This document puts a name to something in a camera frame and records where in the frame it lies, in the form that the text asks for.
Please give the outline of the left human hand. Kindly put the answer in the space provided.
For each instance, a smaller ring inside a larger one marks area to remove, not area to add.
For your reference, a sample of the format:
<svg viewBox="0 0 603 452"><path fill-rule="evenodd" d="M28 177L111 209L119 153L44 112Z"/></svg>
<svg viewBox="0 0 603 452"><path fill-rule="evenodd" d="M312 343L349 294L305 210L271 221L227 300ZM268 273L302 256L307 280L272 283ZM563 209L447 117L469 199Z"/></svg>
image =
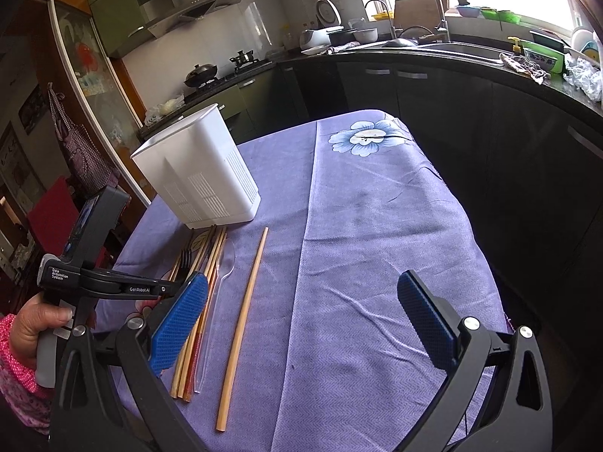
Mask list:
<svg viewBox="0 0 603 452"><path fill-rule="evenodd" d="M10 330L11 354L22 365L36 368L37 348L43 331L55 330L73 318L69 307L59 307L44 301L41 293L33 296L14 317Z"/></svg>

